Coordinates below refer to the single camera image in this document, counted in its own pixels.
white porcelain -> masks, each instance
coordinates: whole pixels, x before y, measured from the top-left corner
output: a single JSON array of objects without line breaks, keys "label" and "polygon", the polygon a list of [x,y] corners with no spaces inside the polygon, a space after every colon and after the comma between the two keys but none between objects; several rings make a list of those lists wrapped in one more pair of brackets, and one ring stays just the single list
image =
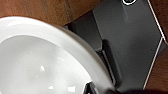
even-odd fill
[{"label": "white porcelain", "polygon": [[0,19],[0,94],[100,94],[114,87],[101,59],[80,37],[25,17]]}]

